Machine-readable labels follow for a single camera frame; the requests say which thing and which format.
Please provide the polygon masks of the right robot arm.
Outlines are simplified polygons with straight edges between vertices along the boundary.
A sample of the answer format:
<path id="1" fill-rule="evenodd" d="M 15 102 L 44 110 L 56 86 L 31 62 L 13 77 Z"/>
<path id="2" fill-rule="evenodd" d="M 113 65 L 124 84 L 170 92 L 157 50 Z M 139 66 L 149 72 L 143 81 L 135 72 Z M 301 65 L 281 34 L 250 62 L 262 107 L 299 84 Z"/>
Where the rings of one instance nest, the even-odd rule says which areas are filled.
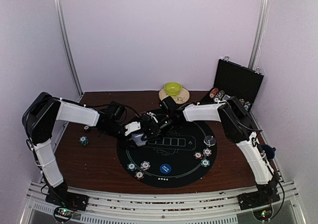
<path id="1" fill-rule="evenodd" d="M 256 208 L 284 199 L 277 191 L 279 177 L 270 165 L 267 157 L 269 153 L 258 141 L 260 130 L 256 128 L 250 114 L 236 97 L 217 103 L 178 105 L 169 96 L 162 100 L 159 106 L 166 112 L 166 117 L 161 120 L 151 113 L 140 115 L 138 128 L 141 133 L 133 137 L 138 146 L 158 139 L 172 127 L 183 122 L 221 122 L 227 139 L 239 147 L 256 181 L 256 191 L 238 195 L 240 208 Z"/>

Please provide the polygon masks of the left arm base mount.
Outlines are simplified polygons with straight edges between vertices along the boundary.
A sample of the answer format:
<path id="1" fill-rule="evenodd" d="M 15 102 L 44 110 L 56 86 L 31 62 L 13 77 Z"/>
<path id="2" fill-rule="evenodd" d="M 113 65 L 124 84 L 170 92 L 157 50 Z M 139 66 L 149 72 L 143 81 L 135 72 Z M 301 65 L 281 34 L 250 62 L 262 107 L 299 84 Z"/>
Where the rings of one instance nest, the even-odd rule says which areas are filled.
<path id="1" fill-rule="evenodd" d="M 62 201 L 54 194 L 48 194 L 45 201 L 54 204 L 53 217 L 59 223 L 65 223 L 71 220 L 75 212 L 85 211 L 89 196 L 77 193 L 67 193 L 66 200 Z"/>

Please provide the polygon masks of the green fifty chip bottom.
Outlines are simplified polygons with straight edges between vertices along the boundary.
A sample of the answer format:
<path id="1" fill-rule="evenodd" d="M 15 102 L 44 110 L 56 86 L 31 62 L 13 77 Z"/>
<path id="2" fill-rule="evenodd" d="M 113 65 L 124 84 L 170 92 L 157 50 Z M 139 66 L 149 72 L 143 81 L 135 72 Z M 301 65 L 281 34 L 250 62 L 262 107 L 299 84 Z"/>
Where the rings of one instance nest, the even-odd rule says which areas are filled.
<path id="1" fill-rule="evenodd" d="M 137 169 L 137 166 L 131 162 L 127 165 L 127 169 L 130 171 L 135 171 Z"/>

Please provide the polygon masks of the blue ten chip bottom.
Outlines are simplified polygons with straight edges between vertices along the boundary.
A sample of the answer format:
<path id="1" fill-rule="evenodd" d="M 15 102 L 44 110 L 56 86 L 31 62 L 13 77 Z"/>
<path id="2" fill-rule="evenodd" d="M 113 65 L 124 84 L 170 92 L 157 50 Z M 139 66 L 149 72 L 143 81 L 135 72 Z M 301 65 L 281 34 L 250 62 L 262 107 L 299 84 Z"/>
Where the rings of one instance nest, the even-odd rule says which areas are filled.
<path id="1" fill-rule="evenodd" d="M 149 161 L 143 161 L 140 165 L 141 170 L 148 170 L 151 167 L 151 163 Z"/>

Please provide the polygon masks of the black hundred chip bottom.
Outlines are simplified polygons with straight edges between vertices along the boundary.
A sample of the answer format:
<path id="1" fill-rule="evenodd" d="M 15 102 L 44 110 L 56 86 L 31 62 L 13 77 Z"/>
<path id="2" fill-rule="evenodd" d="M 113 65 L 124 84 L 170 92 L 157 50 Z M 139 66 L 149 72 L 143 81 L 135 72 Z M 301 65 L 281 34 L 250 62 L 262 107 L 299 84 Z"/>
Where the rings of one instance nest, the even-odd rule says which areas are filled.
<path id="1" fill-rule="evenodd" d="M 144 176 L 145 176 L 145 174 L 144 174 L 142 171 L 137 171 L 137 172 L 135 173 L 135 178 L 138 179 L 138 180 L 143 179 Z"/>

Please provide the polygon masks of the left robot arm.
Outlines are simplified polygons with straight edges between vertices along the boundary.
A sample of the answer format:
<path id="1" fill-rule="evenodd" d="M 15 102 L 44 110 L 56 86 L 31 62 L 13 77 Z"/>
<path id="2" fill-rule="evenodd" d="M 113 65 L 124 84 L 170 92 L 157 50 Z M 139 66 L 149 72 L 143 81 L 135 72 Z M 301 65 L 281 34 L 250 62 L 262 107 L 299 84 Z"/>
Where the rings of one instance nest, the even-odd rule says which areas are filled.
<path id="1" fill-rule="evenodd" d="M 56 98 L 42 92 L 22 116 L 27 140 L 35 163 L 48 186 L 46 202 L 68 208 L 84 210 L 88 196 L 68 191 L 68 185 L 61 174 L 54 155 L 52 131 L 57 121 L 95 127 L 100 132 L 115 137 L 124 147 L 143 145 L 148 135 L 141 121 L 121 125 L 119 119 L 125 106 L 111 102 L 106 109 L 97 110 L 79 103 Z"/>

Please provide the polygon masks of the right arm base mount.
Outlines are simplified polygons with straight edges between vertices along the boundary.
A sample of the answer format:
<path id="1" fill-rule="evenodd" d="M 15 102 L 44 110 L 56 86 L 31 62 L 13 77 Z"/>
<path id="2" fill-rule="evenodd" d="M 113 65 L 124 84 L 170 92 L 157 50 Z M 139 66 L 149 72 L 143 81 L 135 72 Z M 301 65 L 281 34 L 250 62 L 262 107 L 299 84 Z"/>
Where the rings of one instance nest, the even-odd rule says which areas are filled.
<path id="1" fill-rule="evenodd" d="M 276 192 L 269 195 L 266 192 L 250 192 L 237 196 L 240 210 L 252 209 L 253 216 L 261 222 L 268 222 L 274 217 L 274 202 L 280 201 L 280 196 Z"/>

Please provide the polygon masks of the green chip stack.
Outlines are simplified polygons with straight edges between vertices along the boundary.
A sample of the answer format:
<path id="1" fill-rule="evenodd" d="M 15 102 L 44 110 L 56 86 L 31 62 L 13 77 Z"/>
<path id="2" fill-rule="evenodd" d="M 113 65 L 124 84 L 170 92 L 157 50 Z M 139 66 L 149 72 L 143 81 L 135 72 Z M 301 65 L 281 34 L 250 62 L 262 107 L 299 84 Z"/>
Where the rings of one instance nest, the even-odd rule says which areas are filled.
<path id="1" fill-rule="evenodd" d="M 81 136 L 79 142 L 82 146 L 87 146 L 89 144 L 89 140 L 86 136 Z"/>

